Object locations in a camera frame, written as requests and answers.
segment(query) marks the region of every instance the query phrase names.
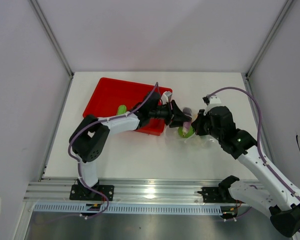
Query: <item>white wall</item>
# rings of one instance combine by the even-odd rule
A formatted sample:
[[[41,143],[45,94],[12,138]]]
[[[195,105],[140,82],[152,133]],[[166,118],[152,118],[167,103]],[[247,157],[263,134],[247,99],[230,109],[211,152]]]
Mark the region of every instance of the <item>white wall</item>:
[[[286,0],[39,0],[73,71],[246,72]]]
[[[26,0],[0,0],[0,240],[12,237],[69,78]]]
[[[275,163],[300,187],[300,0],[252,74]]]

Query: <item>gray floor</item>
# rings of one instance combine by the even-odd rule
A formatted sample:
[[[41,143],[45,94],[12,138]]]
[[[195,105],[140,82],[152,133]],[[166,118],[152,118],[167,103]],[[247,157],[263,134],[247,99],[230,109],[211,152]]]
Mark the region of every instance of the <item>gray floor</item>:
[[[270,220],[252,210],[237,222],[218,216],[103,214],[84,220],[64,213],[36,212],[26,240],[287,240]]]

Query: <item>green object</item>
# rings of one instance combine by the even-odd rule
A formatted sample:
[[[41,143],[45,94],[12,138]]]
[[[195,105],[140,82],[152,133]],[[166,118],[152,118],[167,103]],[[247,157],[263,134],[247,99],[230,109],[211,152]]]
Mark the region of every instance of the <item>green object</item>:
[[[118,111],[116,112],[117,115],[125,114],[127,112],[126,105],[120,105],[118,107]]]
[[[184,133],[182,132],[182,126],[178,128],[178,134],[180,137],[187,139],[189,137],[191,137],[193,134],[195,133],[194,128],[191,126],[188,133],[186,135],[184,135]]]

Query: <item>red tray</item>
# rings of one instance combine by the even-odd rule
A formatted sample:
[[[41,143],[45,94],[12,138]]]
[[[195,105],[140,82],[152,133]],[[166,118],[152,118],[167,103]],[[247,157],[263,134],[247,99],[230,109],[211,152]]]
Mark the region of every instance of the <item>red tray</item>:
[[[125,105],[128,110],[137,103],[143,101],[148,92],[153,89],[153,85],[122,81],[103,77],[99,80],[92,97],[86,106],[83,117],[92,114],[95,117],[111,117],[117,114],[118,107]],[[160,93],[172,92],[167,87],[159,87]],[[160,136],[164,131],[165,122],[160,119],[151,119],[150,123],[137,132]]]

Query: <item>white table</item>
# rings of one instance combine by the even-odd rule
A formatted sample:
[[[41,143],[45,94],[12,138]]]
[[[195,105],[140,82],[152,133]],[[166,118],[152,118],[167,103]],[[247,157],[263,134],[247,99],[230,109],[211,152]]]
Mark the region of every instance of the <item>white table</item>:
[[[82,121],[90,97],[102,77],[160,86],[173,90],[173,99],[180,108],[204,109],[203,96],[226,86],[245,89],[240,73],[221,72],[76,72],[62,113],[53,147],[47,163],[45,178],[78,176],[77,162],[68,156],[69,137]],[[256,123],[248,98],[243,93],[226,90],[218,93],[230,109],[234,121],[253,137]],[[97,159],[100,178],[164,179],[164,180],[221,180],[235,175],[242,180],[255,176],[218,143],[184,143],[168,129],[161,136],[139,132],[123,132],[110,136]]]

